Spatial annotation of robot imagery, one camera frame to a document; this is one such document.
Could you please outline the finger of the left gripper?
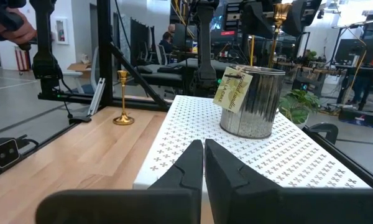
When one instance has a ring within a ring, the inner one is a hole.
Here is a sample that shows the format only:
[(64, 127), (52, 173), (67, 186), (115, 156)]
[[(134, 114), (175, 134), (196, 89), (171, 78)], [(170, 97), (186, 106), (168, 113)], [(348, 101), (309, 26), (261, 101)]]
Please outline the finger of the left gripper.
[(282, 24), (282, 31), (298, 37), (304, 28), (310, 26), (321, 5), (322, 0), (294, 0), (288, 10), (287, 19)]
[(272, 39), (274, 32), (272, 24), (264, 14), (261, 2), (251, 1), (242, 8), (242, 31), (244, 34)]

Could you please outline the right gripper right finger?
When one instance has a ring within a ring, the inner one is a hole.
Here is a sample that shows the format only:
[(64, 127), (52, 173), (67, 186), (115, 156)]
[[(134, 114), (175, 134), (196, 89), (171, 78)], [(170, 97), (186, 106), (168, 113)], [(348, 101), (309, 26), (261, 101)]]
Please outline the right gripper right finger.
[(373, 224), (373, 189), (285, 188), (205, 141), (215, 224)]

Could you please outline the black frame tab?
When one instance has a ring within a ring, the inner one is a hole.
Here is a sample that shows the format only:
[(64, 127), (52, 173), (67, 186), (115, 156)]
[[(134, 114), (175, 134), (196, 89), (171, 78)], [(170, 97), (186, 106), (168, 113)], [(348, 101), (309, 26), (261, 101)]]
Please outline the black frame tab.
[(87, 116), (74, 116), (68, 119), (69, 124), (76, 124), (76, 123), (89, 123), (91, 121), (90, 117)]
[(337, 141), (339, 129), (335, 124), (331, 123), (319, 123), (313, 126), (310, 126), (308, 130), (311, 133), (325, 133), (325, 139), (332, 144), (335, 144)]

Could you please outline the silver aluminium extrusion bar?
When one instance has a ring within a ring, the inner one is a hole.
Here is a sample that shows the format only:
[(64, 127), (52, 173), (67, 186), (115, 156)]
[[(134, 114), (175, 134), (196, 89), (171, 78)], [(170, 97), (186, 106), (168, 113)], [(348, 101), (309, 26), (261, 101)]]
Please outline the silver aluminium extrusion bar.
[(96, 91), (93, 95), (93, 99), (91, 101), (91, 104), (90, 104), (90, 107), (89, 107), (89, 110), (88, 110), (88, 113), (87, 113), (88, 116), (93, 116), (98, 111), (99, 104), (100, 104), (100, 101), (101, 101), (101, 98), (102, 98), (102, 95), (103, 95), (103, 91), (104, 91), (104, 88), (105, 88), (105, 83), (106, 83), (105, 78), (100, 78), (99, 79), (99, 82), (98, 82), (97, 87), (96, 87)]

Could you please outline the silver scented candle tin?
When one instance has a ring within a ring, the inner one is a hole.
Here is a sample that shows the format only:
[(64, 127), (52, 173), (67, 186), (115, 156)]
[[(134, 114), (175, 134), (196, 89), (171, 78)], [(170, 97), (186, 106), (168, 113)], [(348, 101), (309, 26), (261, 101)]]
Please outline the silver scented candle tin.
[(226, 67), (213, 103), (222, 108), (219, 125), (249, 139), (271, 135), (285, 72), (248, 65)]

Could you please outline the white perforated riser shelf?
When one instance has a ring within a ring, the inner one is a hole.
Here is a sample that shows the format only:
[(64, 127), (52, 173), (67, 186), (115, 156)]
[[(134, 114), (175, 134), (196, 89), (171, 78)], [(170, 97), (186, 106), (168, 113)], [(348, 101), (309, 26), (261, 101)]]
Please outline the white perforated riser shelf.
[(367, 188), (368, 184), (282, 114), (265, 139), (233, 136), (219, 126), (221, 108), (209, 98), (176, 96), (133, 183), (147, 189), (196, 139), (213, 139), (282, 187)]

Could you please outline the green potted plant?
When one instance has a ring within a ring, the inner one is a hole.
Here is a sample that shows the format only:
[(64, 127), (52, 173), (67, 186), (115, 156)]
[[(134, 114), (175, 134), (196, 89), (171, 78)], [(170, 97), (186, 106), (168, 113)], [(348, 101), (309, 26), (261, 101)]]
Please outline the green potted plant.
[(279, 112), (297, 126), (304, 126), (310, 113), (320, 108), (319, 98), (307, 91), (293, 89), (280, 98)]

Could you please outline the gold candlestick holder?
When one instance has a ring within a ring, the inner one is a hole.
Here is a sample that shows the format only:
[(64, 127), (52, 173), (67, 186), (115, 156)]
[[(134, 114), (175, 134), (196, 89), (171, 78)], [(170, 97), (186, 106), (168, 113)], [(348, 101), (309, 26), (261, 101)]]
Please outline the gold candlestick holder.
[(125, 86), (127, 81), (127, 71), (118, 70), (117, 74), (121, 83), (121, 96), (122, 96), (122, 113), (119, 117), (113, 119), (113, 123), (116, 125), (126, 126), (134, 123), (134, 118), (130, 117), (126, 113), (126, 103), (125, 103)]
[(273, 58), (274, 58), (275, 49), (277, 45), (277, 38), (278, 38), (282, 24), (287, 19), (288, 11), (291, 8), (291, 6), (292, 6), (291, 3), (274, 4), (273, 20), (274, 20), (275, 29), (274, 29), (274, 38), (272, 42), (272, 47), (271, 47), (270, 55), (269, 55), (269, 63), (268, 63), (269, 68), (273, 67)]

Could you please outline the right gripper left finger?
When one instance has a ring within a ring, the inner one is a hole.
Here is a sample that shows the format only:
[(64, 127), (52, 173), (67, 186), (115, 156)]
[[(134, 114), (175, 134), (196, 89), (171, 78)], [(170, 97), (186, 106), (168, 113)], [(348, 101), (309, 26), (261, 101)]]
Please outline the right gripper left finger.
[(200, 224), (203, 144), (194, 140), (146, 190), (63, 190), (43, 199), (36, 224)]

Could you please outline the white wall cabinet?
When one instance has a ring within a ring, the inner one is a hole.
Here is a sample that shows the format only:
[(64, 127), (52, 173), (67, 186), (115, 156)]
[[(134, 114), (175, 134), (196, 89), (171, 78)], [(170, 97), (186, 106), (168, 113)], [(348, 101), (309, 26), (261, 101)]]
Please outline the white wall cabinet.
[(55, 30), (57, 43), (62, 45), (68, 45), (67, 18), (55, 18)]

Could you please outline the black computer monitor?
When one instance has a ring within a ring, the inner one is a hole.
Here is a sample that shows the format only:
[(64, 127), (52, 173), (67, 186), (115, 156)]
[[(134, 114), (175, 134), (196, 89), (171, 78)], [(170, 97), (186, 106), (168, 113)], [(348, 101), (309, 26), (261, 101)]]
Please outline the black computer monitor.
[(363, 60), (364, 65), (373, 61), (373, 39), (342, 39), (338, 45), (334, 61), (336, 63), (353, 61), (355, 56), (361, 56), (364, 51), (366, 55)]

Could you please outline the cardboard box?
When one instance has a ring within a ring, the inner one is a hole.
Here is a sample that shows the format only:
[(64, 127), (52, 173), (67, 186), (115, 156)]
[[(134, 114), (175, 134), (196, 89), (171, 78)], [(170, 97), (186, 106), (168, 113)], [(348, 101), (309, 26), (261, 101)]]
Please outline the cardboard box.
[(89, 78), (91, 76), (91, 64), (73, 63), (68, 66), (69, 72), (76, 72), (81, 78)]

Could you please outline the person's hand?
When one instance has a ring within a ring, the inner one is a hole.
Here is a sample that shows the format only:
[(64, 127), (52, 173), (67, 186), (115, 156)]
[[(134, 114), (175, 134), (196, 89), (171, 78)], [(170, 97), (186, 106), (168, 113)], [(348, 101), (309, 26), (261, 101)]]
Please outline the person's hand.
[(5, 40), (9, 40), (15, 44), (25, 44), (37, 36), (37, 31), (32, 27), (26, 16), (18, 9), (6, 9), (20, 16), (23, 20), (23, 25), (16, 31), (8, 31), (2, 24), (0, 24), (0, 36)]

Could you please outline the black aluminium table frame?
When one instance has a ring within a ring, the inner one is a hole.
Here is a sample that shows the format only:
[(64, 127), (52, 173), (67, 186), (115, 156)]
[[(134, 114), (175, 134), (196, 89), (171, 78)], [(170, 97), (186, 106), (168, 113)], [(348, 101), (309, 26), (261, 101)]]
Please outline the black aluminium table frame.
[[(109, 34), (109, 24), (104, 25), (102, 29), (99, 30), (99, 66), (100, 66), (100, 77), (107, 78), (108, 80), (113, 79), (112, 71), (112, 57), (118, 59), (131, 75), (135, 76), (139, 81), (142, 82), (142, 86), (146, 89), (148, 94), (152, 97), (152, 100), (133, 100), (131, 98), (126, 99), (126, 105), (131, 106), (133, 109), (142, 109), (150, 111), (163, 111), (167, 112), (170, 109), (171, 103), (165, 101), (161, 96), (159, 96), (149, 84), (144, 80), (144, 78), (139, 74), (132, 65), (124, 58), (122, 52), (117, 48)], [(54, 101), (68, 101), (73, 103), (88, 103), (92, 101), (91, 96), (72, 96), (71, 93), (58, 93), (56, 95), (41, 95), (43, 100), (54, 100)], [(337, 149), (334, 144), (327, 141), (323, 136), (318, 133), (311, 133), (308, 127), (303, 127), (302, 131), (306, 133), (312, 140), (323, 146), (325, 150), (330, 152), (333, 157), (342, 162), (348, 169), (354, 172), (358, 177), (365, 181), (368, 185), (373, 187), (373, 174), (368, 170), (363, 168), (357, 162), (352, 160), (350, 157), (345, 155), (339, 149)]]

